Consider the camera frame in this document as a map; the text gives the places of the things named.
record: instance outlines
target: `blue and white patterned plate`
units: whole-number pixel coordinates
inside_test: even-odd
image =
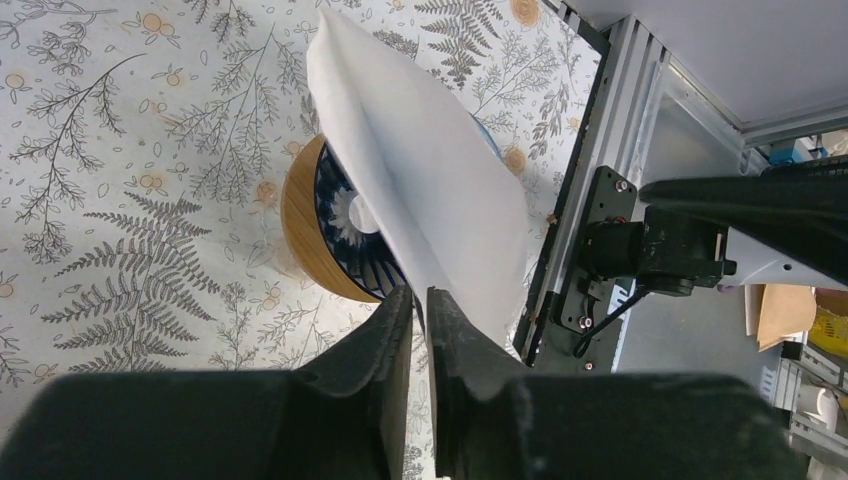
[[[475,118],[486,143],[503,161],[495,141]],[[315,169],[315,212],[324,243],[345,274],[363,291],[382,300],[406,278],[389,246],[372,223],[356,189],[344,175],[327,142]],[[356,225],[353,217],[361,219]]]

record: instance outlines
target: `leaf pattern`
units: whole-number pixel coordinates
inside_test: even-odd
[[[297,368],[362,325],[373,306],[305,276],[280,221],[286,172],[321,133],[316,1],[0,3],[0,426],[67,372]],[[599,55],[542,3],[538,20],[494,0],[317,4],[486,127],[524,186],[532,267]],[[411,369],[402,478],[429,479],[417,322]]]

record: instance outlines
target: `bolt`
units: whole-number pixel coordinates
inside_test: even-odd
[[[594,322],[592,322],[592,319],[589,317],[580,317],[577,319],[577,325],[579,325],[583,330],[592,328],[593,323]]]

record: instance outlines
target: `botanical print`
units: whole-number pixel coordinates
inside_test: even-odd
[[[67,372],[297,368],[374,311],[312,281],[281,224],[321,132],[317,6],[485,125],[532,271],[600,58],[538,0],[0,0],[0,437]],[[417,319],[412,348],[403,478],[429,479]]]

